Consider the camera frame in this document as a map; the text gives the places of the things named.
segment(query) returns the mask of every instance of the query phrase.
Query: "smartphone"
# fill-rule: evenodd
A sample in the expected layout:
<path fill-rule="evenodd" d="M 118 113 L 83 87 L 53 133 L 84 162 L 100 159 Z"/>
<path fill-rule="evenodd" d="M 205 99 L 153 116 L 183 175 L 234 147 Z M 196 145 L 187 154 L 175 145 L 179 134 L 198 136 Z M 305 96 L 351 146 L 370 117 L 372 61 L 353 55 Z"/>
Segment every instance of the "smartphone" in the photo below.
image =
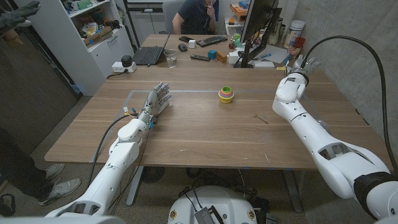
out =
<path fill-rule="evenodd" d="M 193 40 L 192 38 L 185 37 L 185 36 L 182 36 L 182 37 L 180 37 L 180 38 L 178 38 L 178 39 L 179 39 L 179 40 L 182 40 L 182 41 L 184 41 L 184 42 L 186 42 L 186 43 L 189 43 L 190 40 Z"/>

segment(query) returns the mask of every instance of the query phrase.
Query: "wooden table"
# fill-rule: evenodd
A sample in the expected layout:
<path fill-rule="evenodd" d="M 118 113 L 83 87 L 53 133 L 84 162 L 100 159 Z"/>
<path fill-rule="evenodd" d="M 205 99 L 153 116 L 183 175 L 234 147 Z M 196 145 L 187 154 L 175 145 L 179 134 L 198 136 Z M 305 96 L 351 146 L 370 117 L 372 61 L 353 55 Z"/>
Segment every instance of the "wooden table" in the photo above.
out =
<path fill-rule="evenodd" d="M 143 46 L 162 45 L 165 38 L 166 35 L 150 35 Z M 176 48 L 182 43 L 178 38 L 178 35 L 171 35 L 166 48 Z M 204 36 L 192 38 L 203 39 Z M 140 66 L 134 73 L 110 78 L 45 159 L 87 163 L 124 102 L 139 111 L 147 91 L 164 82 L 169 83 L 173 97 L 149 133 L 142 166 L 316 169 L 290 124 L 272 110 L 275 89 L 283 72 L 232 68 L 214 60 L 204 62 L 189 58 L 190 54 L 206 55 L 210 49 L 229 52 L 227 42 L 205 48 L 196 46 L 187 52 L 177 51 L 178 68 L 164 68 L 167 62 L 163 59 L 156 66 Z M 217 94 L 225 85 L 235 91 L 233 102 L 227 105 L 220 103 Z M 329 125 L 334 137 L 369 149 L 391 169 L 383 140 L 325 74 L 313 74 L 305 92 L 308 97 L 300 102 L 315 118 Z M 269 124 L 253 118 L 254 113 L 264 115 Z M 128 121 L 124 119 L 115 125 L 98 163 L 106 162 L 117 130 Z"/>

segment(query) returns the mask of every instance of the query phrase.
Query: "computer monitor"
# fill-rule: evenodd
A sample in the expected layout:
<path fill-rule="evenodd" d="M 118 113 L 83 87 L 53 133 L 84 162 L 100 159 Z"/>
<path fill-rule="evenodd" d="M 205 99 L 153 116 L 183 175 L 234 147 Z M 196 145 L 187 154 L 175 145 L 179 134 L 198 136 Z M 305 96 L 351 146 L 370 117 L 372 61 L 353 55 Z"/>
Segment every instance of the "computer monitor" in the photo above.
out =
<path fill-rule="evenodd" d="M 267 40 L 276 26 L 276 20 L 279 18 L 281 8 L 277 8 L 278 0 L 251 0 L 248 16 L 244 23 L 243 33 L 241 36 L 241 44 L 246 42 L 244 53 L 242 56 L 241 68 L 250 67 L 248 62 L 256 57 L 267 47 Z M 252 52 L 252 37 L 267 26 L 266 31 L 262 35 L 261 43 Z"/>

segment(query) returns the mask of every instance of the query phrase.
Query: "stacking cups toy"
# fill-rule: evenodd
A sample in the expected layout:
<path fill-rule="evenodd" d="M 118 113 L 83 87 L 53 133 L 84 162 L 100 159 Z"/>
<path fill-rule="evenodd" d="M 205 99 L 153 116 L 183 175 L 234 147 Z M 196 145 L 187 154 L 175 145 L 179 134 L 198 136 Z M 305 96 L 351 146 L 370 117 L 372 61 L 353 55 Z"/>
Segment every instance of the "stacking cups toy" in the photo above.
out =
<path fill-rule="evenodd" d="M 232 98 L 234 97 L 234 92 L 232 91 L 231 87 L 224 86 L 219 92 L 218 96 L 220 97 L 220 101 L 222 103 L 230 103 Z"/>

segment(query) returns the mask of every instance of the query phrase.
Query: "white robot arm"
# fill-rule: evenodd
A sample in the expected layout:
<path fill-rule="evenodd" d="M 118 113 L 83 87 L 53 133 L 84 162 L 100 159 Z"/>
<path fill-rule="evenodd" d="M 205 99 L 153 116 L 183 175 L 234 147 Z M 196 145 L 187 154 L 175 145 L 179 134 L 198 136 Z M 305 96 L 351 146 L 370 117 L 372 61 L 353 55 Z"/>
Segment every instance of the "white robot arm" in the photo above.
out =
<path fill-rule="evenodd" d="M 371 151 L 331 136 L 300 104 L 308 70 L 294 68 L 277 88 L 272 109 L 286 119 L 311 154 L 328 186 L 354 198 L 374 219 L 394 216 L 398 181 Z"/>
<path fill-rule="evenodd" d="M 78 217 L 106 215 L 119 182 L 127 168 L 137 159 L 142 134 L 156 123 L 157 115 L 169 104 L 168 84 L 158 84 L 145 100 L 137 119 L 118 131 L 109 148 L 109 159 L 87 191 L 75 201 L 50 212 L 46 217 Z"/>

